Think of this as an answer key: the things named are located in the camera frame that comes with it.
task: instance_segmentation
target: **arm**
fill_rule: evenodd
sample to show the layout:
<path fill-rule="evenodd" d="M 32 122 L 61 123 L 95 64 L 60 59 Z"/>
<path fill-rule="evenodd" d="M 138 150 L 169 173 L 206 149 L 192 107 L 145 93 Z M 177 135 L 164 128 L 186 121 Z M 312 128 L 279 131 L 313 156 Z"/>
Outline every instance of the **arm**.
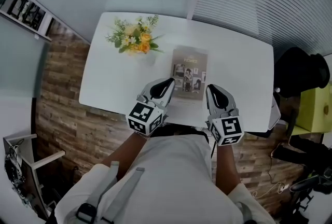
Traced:
<path fill-rule="evenodd" d="M 118 147 L 111 155 L 102 161 L 102 164 L 110 167 L 112 161 L 119 161 L 119 171 L 117 179 L 124 177 L 131 164 L 140 153 L 141 149 L 146 143 L 146 139 L 136 133 L 133 133 L 128 139 Z"/>
<path fill-rule="evenodd" d="M 252 218 L 258 224 L 275 223 L 269 213 L 252 197 L 235 166 L 232 146 L 217 148 L 216 186 L 234 203 L 245 204 L 252 213 Z"/>
<path fill-rule="evenodd" d="M 232 146 L 218 146 L 216 186 L 228 195 L 240 183 Z"/>

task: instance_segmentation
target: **backpack strap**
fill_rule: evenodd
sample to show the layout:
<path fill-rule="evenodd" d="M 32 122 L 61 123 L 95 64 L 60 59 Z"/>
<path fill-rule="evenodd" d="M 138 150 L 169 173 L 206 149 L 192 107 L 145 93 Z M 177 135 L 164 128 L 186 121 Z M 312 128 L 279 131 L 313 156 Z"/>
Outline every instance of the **backpack strap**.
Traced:
<path fill-rule="evenodd" d="M 122 189 L 116 195 L 112 203 L 109 205 L 108 209 L 103 214 L 102 218 L 97 222 L 97 224 L 114 224 L 115 217 L 126 204 L 129 196 L 133 192 L 137 182 L 140 180 L 143 173 L 144 168 L 136 168 L 134 174 L 124 184 Z"/>
<path fill-rule="evenodd" d="M 241 206 L 238 206 L 238 209 L 241 211 L 242 215 L 243 215 L 243 223 L 244 224 L 257 224 L 256 221 L 253 220 L 253 214 L 251 213 L 251 210 L 249 209 L 249 207 L 242 203 L 242 202 L 238 202 Z"/>
<path fill-rule="evenodd" d="M 75 224 L 93 224 L 97 215 L 97 208 L 104 193 L 106 193 L 117 182 L 119 162 L 112 161 L 106 177 L 89 196 L 86 203 L 82 204 L 76 212 Z"/>

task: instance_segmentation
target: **white table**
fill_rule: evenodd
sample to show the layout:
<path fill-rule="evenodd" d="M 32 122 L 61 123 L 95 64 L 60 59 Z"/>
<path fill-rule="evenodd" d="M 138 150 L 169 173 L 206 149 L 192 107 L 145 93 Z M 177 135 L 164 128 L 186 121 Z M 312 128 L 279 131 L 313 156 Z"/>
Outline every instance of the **white table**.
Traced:
<path fill-rule="evenodd" d="M 197 21 L 159 16 L 153 36 L 164 35 L 157 44 L 153 66 L 142 65 L 105 39 L 112 33 L 114 18 L 135 22 L 143 13 L 106 12 L 100 17 L 87 58 L 79 101 L 92 107 L 126 114 L 144 86 L 169 77 L 173 49 L 179 45 L 208 51 L 206 84 L 216 84 L 235 99 L 245 131 L 266 132 L 273 92 L 272 46 L 249 36 Z M 205 96 L 193 110 L 172 102 L 166 122 L 206 127 L 208 110 Z"/>

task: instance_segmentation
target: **book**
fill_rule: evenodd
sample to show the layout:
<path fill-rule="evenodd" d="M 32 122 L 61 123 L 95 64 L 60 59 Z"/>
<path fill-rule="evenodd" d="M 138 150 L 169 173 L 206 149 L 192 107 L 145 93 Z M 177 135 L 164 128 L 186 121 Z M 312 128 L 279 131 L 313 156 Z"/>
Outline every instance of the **book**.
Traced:
<path fill-rule="evenodd" d="M 175 79 L 173 97 L 203 100 L 205 92 L 206 50 L 179 46 L 173 50 L 171 77 Z"/>

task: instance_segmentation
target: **flower bouquet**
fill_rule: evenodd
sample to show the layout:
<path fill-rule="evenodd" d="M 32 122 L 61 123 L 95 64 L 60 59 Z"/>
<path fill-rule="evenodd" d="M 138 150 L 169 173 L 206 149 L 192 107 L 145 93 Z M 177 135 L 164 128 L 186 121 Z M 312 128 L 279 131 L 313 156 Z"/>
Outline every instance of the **flower bouquet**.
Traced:
<path fill-rule="evenodd" d="M 155 40 L 161 36 L 152 38 L 152 30 L 157 25 L 158 15 L 142 17 L 136 19 L 137 24 L 132 24 L 127 20 L 115 19 L 115 28 L 112 36 L 108 35 L 106 40 L 114 43 L 115 48 L 119 49 L 119 53 L 127 52 L 128 54 L 144 53 L 158 51 L 159 46 Z"/>

